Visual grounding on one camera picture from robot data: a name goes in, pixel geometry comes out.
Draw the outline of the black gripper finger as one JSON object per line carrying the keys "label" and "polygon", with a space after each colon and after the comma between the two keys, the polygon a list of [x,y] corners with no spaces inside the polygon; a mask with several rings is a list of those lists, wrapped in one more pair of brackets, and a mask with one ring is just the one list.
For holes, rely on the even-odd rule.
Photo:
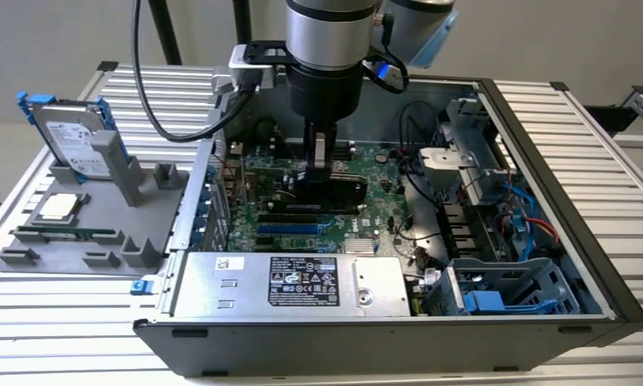
{"label": "black gripper finger", "polygon": [[337,132],[336,123],[305,121],[305,180],[311,183],[328,183],[332,178]]}

